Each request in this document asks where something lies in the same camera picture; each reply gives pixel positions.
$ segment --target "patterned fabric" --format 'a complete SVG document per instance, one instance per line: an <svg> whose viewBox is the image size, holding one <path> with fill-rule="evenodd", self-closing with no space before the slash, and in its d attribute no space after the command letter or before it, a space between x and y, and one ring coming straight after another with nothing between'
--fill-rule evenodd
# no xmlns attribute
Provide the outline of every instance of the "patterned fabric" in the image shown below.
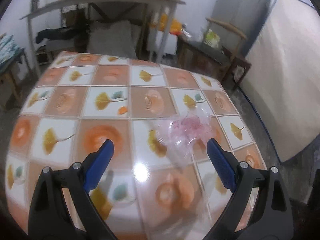
<svg viewBox="0 0 320 240"><path fill-rule="evenodd" d="M12 36L5 36L0 40L0 64L7 61L19 49Z"/></svg>
<svg viewBox="0 0 320 240"><path fill-rule="evenodd" d="M114 156L90 197L119 239L202 239L231 192L202 143L178 169L156 139L151 121L201 105L224 150L265 168L253 137L215 79L151 62L62 52L23 106L6 161L8 207L27 230L28 210L44 166L82 162L109 138ZM70 194L70 215L83 229ZM238 229L245 227L252 193Z"/></svg>

